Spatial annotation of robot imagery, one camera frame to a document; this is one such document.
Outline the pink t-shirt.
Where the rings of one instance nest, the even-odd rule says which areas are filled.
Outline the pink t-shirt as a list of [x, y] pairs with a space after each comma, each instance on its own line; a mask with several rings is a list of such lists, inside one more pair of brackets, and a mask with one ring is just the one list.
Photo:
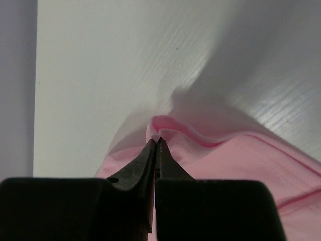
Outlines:
[[320, 163], [284, 142], [246, 131], [218, 134], [154, 116], [146, 138], [165, 139], [173, 158], [197, 179], [263, 182], [288, 240], [320, 240]]

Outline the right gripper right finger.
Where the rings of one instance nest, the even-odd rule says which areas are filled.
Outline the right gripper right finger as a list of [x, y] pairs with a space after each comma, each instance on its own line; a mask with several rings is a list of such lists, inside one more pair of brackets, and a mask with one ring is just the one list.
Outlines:
[[156, 146], [155, 178], [193, 180], [181, 165], [172, 157], [166, 141], [160, 138]]

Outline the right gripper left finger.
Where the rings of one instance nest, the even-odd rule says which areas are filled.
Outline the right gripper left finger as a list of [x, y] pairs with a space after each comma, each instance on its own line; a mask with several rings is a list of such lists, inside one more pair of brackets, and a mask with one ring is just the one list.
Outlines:
[[145, 233], [152, 233], [156, 146], [149, 140], [136, 158], [107, 178], [117, 191], [116, 215], [131, 218]]

